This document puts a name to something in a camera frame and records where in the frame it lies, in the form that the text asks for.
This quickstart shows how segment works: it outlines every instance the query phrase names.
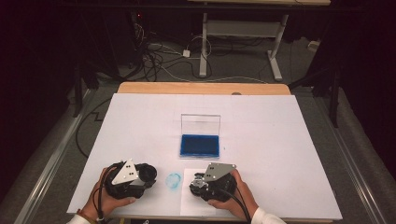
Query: blue ink stain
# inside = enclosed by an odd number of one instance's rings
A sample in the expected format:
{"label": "blue ink stain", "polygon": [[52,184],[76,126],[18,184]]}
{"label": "blue ink stain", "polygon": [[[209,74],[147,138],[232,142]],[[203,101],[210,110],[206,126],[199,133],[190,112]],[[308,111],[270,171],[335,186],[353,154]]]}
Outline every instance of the blue ink stain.
{"label": "blue ink stain", "polygon": [[165,179],[166,186],[171,189],[177,189],[178,185],[180,184],[181,176],[179,174],[172,173]]}

